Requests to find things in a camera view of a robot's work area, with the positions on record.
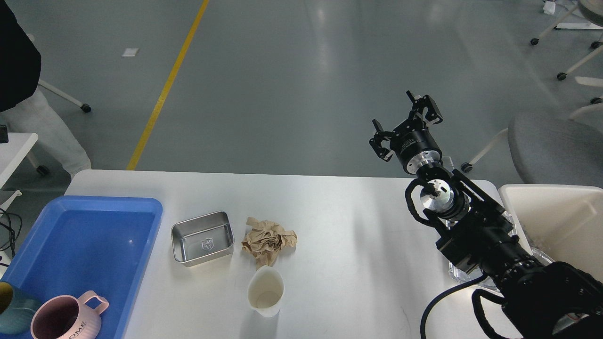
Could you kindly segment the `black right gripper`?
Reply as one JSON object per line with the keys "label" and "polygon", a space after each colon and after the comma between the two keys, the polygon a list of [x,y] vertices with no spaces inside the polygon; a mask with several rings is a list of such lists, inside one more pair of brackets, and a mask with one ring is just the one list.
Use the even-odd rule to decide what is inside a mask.
{"label": "black right gripper", "polygon": [[[441,164],[442,151],[429,133],[429,127],[443,122],[437,104],[429,95],[413,95],[406,92],[413,103],[407,120],[394,131],[385,131],[377,119],[371,122],[375,128],[369,140],[375,154],[385,162],[396,155],[404,171],[415,175],[427,164]],[[390,149],[383,147],[384,141],[390,141]]]}

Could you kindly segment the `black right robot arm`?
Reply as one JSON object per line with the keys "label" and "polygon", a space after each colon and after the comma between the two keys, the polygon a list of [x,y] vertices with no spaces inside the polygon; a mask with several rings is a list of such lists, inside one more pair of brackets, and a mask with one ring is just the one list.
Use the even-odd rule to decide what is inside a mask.
{"label": "black right robot arm", "polygon": [[485,317],[482,299],[498,304],[523,339],[600,339],[602,337],[602,283],[566,262],[544,265],[528,253],[517,235],[511,215],[494,198],[459,170],[443,166],[442,152],[428,128],[443,116],[429,95],[407,91],[413,106],[409,116],[392,131],[373,120],[369,144],[384,161],[397,156],[404,171],[415,178],[405,189],[412,217],[439,234],[435,243],[452,266],[480,277],[437,295],[420,320],[420,336],[440,300],[464,288],[491,279],[495,295],[476,289],[471,295],[474,316],[489,339],[499,339]]}

